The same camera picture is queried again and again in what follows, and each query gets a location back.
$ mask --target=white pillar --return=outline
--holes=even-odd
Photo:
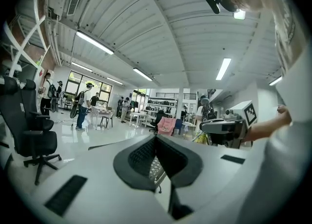
[[[179,99],[178,99],[178,104],[177,104],[177,109],[176,109],[176,118],[181,118],[181,111],[183,107],[183,87],[180,87],[179,89]]]

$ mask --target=person's hand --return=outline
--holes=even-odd
[[[279,106],[277,107],[277,112],[278,112],[279,114],[282,114],[283,112],[286,112],[286,111],[288,111],[288,110],[287,110],[287,107],[284,106],[284,105],[279,105]]]

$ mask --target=fluorescent light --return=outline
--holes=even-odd
[[[120,85],[123,85],[123,83],[120,83],[120,82],[118,82],[118,81],[116,81],[116,80],[114,80],[114,79],[112,79],[112,78],[107,78],[107,79],[109,79],[109,80],[111,80],[111,81],[113,81],[113,82],[116,82],[116,83],[118,83],[118,84],[120,84]]]
[[[282,80],[282,76],[281,77],[278,77],[276,80],[273,80],[269,85],[270,86],[273,86],[275,85],[277,82],[281,81]]]
[[[233,16],[235,19],[245,19],[245,15],[246,15],[245,11],[239,10],[237,13],[234,13]]]
[[[86,68],[86,67],[84,67],[84,66],[81,66],[81,65],[79,65],[79,64],[77,64],[77,63],[72,62],[72,64],[75,65],[75,66],[78,66],[78,67],[80,67],[80,68],[82,68],[82,69],[86,69],[86,70],[89,71],[89,72],[92,72],[91,69]]]
[[[144,78],[146,78],[148,81],[152,81],[151,78],[149,78],[146,74],[144,74],[143,72],[141,72],[138,68],[133,68],[133,71],[135,71],[136,73],[140,74],[141,76],[143,76]]]
[[[102,49],[103,51],[107,52],[109,55],[112,55],[114,53],[113,50],[103,46],[102,44],[98,43],[97,41],[95,41],[94,39],[90,38],[89,36],[85,35],[82,32],[76,32],[76,35],[79,36],[80,38],[86,40],[87,42],[95,45],[96,47]]]
[[[220,71],[218,73],[218,76],[216,77],[216,80],[221,80],[227,70],[227,68],[229,67],[229,64],[231,62],[231,59],[230,58],[225,58],[223,59],[223,63],[222,63],[222,66],[220,68]]]

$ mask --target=black rubber pad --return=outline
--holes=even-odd
[[[86,181],[87,178],[74,175],[47,201],[45,206],[59,216],[62,216]]]
[[[221,157],[221,159],[224,159],[233,163],[237,163],[237,164],[243,164],[245,161],[245,159],[243,158],[238,158],[238,157],[229,156],[229,155],[224,155]]]

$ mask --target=blue jeans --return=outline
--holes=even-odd
[[[79,112],[78,112],[78,119],[77,119],[77,127],[82,128],[82,123],[84,121],[84,118],[86,117],[87,114],[87,108],[85,107],[80,107]]]

